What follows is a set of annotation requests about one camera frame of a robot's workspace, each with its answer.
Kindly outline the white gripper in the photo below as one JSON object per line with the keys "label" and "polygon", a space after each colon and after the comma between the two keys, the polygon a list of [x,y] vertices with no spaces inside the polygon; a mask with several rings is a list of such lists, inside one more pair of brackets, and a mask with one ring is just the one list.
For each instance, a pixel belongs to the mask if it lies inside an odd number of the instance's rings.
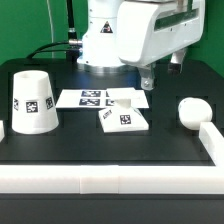
{"label": "white gripper", "polygon": [[[116,44],[118,57],[128,65],[144,67],[169,54],[169,74],[180,74],[187,49],[203,33],[205,0],[192,7],[168,2],[124,1],[118,10]],[[139,68],[141,88],[154,89],[154,66]]]}

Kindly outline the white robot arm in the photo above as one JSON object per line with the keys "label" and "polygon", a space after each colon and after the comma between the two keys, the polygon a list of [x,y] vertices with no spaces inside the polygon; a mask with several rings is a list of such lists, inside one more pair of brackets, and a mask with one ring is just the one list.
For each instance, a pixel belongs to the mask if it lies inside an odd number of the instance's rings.
{"label": "white robot arm", "polygon": [[170,56],[168,72],[182,72],[204,17],[205,0],[88,0],[79,67],[100,75],[137,70],[141,87],[150,91],[158,60]]}

